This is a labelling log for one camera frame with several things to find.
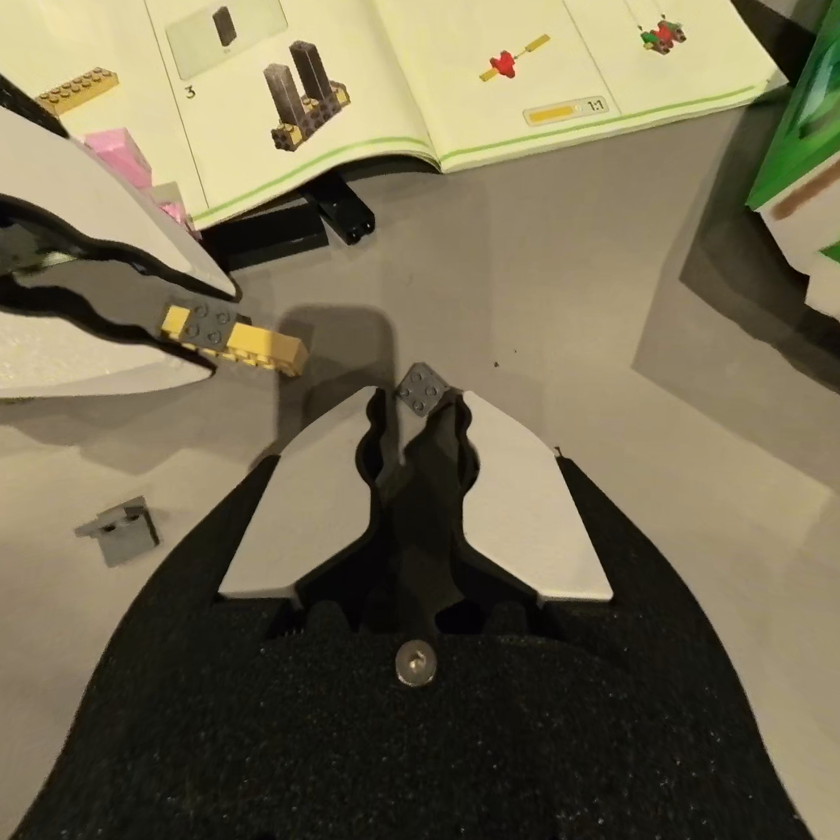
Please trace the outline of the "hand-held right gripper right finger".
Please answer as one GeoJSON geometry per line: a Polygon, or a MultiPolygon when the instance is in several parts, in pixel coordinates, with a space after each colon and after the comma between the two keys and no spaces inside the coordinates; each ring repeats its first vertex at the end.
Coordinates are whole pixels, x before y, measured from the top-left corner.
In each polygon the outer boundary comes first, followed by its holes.
{"type": "Polygon", "coordinates": [[[460,393],[455,408],[464,563],[539,605],[611,601],[551,447],[475,392],[460,393]]]}

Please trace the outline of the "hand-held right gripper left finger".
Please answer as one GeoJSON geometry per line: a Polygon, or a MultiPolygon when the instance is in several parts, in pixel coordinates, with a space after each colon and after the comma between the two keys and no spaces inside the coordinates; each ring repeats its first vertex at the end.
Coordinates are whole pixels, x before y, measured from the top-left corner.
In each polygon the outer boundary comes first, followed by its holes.
{"type": "Polygon", "coordinates": [[[361,604],[385,565],[382,436],[388,396],[368,385],[283,448],[218,593],[361,604]]]}

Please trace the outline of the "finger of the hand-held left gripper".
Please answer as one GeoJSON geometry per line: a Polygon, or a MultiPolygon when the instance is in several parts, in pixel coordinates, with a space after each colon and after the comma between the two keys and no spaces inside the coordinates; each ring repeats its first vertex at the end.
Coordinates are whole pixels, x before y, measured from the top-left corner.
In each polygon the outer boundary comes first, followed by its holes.
{"type": "Polygon", "coordinates": [[[2,109],[2,215],[49,231],[79,258],[221,301],[238,290],[194,236],[72,138],[2,109]]]}
{"type": "Polygon", "coordinates": [[[126,396],[204,382],[215,367],[80,294],[2,279],[1,397],[126,396]]]}

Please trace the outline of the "grey desk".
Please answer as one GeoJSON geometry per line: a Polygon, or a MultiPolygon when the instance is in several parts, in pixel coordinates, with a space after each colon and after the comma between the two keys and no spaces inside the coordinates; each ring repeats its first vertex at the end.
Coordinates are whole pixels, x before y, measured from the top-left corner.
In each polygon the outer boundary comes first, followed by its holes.
{"type": "Polygon", "coordinates": [[[570,456],[707,611],[813,834],[838,838],[838,351],[740,204],[772,103],[457,175],[381,164],[375,234],[245,270],[302,381],[233,367],[2,405],[2,838],[165,552],[265,449],[425,361],[570,456]],[[74,529],[144,497],[109,568],[74,529]]]}

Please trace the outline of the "pink toy pig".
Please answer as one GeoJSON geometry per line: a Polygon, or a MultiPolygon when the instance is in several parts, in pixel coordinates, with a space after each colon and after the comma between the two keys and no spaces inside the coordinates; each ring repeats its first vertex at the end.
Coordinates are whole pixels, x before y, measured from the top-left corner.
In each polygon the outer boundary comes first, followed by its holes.
{"type": "Polygon", "coordinates": [[[151,164],[127,129],[89,133],[84,136],[83,143],[112,172],[149,197],[154,205],[173,218],[196,240],[202,240],[193,217],[186,210],[177,182],[158,183],[154,180],[151,164]]]}

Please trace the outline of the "flat black toy piece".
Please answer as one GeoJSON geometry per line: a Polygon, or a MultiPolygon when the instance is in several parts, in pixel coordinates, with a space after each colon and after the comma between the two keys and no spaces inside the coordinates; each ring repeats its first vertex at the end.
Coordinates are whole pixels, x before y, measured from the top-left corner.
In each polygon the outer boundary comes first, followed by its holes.
{"type": "Polygon", "coordinates": [[[205,228],[201,243],[228,273],[329,245],[319,210],[301,196],[268,203],[205,228]]]}

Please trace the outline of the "tall black toy brick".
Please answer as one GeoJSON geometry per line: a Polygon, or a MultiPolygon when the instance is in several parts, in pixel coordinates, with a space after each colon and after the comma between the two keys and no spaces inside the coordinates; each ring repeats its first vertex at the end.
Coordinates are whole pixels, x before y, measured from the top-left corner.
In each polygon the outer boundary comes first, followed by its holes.
{"type": "Polygon", "coordinates": [[[375,215],[335,170],[325,172],[299,188],[322,220],[348,245],[357,245],[375,231],[375,215]]]}

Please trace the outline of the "open building instruction booklet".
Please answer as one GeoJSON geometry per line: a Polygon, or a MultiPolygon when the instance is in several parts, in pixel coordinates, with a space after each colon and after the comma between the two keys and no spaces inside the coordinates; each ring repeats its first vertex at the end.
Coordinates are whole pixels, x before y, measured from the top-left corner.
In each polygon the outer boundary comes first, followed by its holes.
{"type": "Polygon", "coordinates": [[[442,173],[735,109],[787,79],[733,2],[1,2],[2,74],[126,129],[199,229],[334,166],[442,173]]]}

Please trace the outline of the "green toy box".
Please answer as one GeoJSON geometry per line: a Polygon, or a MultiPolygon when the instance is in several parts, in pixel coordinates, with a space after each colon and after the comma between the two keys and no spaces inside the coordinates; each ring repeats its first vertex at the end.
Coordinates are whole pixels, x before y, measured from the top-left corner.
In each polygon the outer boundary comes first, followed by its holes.
{"type": "Polygon", "coordinates": [[[805,304],[839,320],[839,2],[831,2],[747,201],[805,304]]]}

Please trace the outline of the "grey toy bracket piece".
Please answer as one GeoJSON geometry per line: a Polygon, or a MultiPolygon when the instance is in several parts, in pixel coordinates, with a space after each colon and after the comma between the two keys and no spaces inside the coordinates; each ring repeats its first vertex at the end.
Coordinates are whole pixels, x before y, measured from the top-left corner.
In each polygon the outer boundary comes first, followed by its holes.
{"type": "Polygon", "coordinates": [[[109,568],[156,549],[161,539],[144,497],[135,497],[100,512],[74,529],[78,538],[94,539],[109,568]]]}

